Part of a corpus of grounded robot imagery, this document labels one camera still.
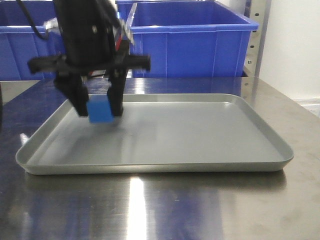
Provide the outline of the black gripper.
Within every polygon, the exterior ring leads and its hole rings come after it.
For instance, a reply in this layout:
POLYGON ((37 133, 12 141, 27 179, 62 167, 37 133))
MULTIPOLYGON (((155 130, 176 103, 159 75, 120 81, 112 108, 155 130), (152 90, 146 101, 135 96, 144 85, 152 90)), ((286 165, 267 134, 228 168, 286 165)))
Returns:
POLYGON ((30 72, 69 73, 57 74, 54 86, 71 102, 80 117, 87 117, 89 94, 80 75, 96 70, 111 70, 108 74, 111 86, 107 96, 111 113, 121 117, 128 69, 149 71, 151 58, 116 50, 113 30, 125 35, 131 43, 134 40, 128 26, 117 17, 110 1, 55 0, 53 5, 65 54, 30 59, 27 63, 30 72))

